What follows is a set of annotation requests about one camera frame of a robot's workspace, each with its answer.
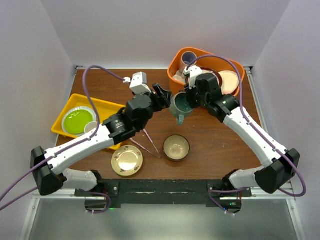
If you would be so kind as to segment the lavender mug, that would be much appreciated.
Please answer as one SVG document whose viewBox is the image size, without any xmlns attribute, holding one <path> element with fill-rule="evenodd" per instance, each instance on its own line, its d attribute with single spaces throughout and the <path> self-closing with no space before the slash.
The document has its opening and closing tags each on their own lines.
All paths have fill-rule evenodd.
<svg viewBox="0 0 320 240">
<path fill-rule="evenodd" d="M 184 69 L 195 59 L 197 55 L 192 51 L 186 51 L 181 55 L 180 62 L 179 62 L 179 71 L 182 73 Z"/>
</svg>

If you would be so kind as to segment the green ceramic mug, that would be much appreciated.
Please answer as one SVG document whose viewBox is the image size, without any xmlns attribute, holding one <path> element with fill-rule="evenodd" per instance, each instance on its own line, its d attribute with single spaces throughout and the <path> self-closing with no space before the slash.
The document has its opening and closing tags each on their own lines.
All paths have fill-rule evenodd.
<svg viewBox="0 0 320 240">
<path fill-rule="evenodd" d="M 176 124 L 181 126 L 193 111 L 193 108 L 187 101 L 187 94 L 179 92 L 171 98 L 169 112 L 176 119 Z"/>
</svg>

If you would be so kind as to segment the cream and pink branch plate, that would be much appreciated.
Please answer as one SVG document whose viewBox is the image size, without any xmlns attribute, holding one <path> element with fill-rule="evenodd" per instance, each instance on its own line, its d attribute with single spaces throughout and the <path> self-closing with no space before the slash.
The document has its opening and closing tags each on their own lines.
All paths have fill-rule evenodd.
<svg viewBox="0 0 320 240">
<path fill-rule="evenodd" d="M 223 95 L 232 94 L 239 86 L 238 75 L 230 70 L 218 72 L 222 78 L 221 91 Z"/>
</svg>

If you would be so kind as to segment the white divided plate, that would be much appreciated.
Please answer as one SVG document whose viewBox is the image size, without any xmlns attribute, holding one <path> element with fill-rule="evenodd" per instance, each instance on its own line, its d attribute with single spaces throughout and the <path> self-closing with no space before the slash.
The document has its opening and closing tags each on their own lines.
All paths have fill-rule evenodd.
<svg viewBox="0 0 320 240">
<path fill-rule="evenodd" d="M 183 73 L 181 73 L 179 70 L 176 71 L 175 75 L 173 76 L 173 79 L 176 81 L 185 84 L 186 83 L 186 77 Z"/>
</svg>

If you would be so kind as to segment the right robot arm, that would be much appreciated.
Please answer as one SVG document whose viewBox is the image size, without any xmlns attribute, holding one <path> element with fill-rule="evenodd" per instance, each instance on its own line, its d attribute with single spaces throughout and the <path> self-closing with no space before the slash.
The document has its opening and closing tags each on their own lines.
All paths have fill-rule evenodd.
<svg viewBox="0 0 320 240">
<path fill-rule="evenodd" d="M 223 94 L 220 80 L 214 73 L 186 74 L 184 87 L 191 108 L 202 107 L 233 130 L 253 151 L 260 167 L 236 169 L 227 174 L 220 193 L 233 197 L 251 187 L 259 187 L 268 194 L 281 190 L 282 186 L 298 174 L 299 152 L 275 141 L 248 114 L 241 100 L 232 94 Z"/>
</svg>

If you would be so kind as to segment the cream plate with maroon rim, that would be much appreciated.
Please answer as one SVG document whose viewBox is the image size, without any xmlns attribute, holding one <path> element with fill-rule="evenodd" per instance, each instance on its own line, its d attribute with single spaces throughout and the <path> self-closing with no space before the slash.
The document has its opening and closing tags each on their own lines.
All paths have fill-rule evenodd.
<svg viewBox="0 0 320 240">
<path fill-rule="evenodd" d="M 219 86 L 222 87 L 222 83 L 223 83 L 222 76 L 216 70 L 213 70 L 209 67 L 201 67 L 201 70 L 204 74 L 211 73 L 211 74 L 215 75 Z"/>
</svg>

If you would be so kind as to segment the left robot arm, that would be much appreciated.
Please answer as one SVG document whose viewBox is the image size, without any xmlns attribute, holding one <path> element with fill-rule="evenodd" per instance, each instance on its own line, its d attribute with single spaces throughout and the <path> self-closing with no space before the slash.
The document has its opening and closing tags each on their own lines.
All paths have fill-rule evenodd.
<svg viewBox="0 0 320 240">
<path fill-rule="evenodd" d="M 153 84 L 153 91 L 136 93 L 116 114 L 104 120 L 92 133 L 72 141 L 31 151 L 30 169 L 40 195 L 51 195 L 67 182 L 63 172 L 78 161 L 109 147 L 133 138 L 145 129 L 155 112 L 169 108 L 172 92 Z"/>
</svg>

